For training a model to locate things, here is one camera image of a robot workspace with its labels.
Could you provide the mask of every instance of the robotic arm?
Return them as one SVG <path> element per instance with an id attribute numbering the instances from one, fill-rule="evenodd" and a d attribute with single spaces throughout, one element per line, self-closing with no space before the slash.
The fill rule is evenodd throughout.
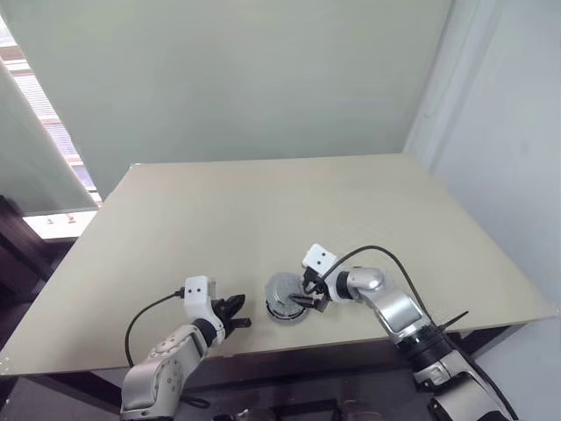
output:
<path id="1" fill-rule="evenodd" d="M 165 338 L 124 378 L 122 420 L 173 420 L 183 385 L 207 351 L 234 329 L 249 327 L 249 318 L 234 319 L 244 295 L 215 300 L 216 284 L 207 276 L 185 281 L 184 307 L 193 319 Z"/>
<path id="2" fill-rule="evenodd" d="M 338 266 L 337 257 L 314 244 L 303 260 L 303 289 L 293 301 L 323 310 L 327 300 L 364 303 L 408 359 L 417 385 L 435 393 L 429 413 L 436 421 L 512 421 L 514 411 L 485 372 L 470 362 L 413 299 L 377 268 Z"/>

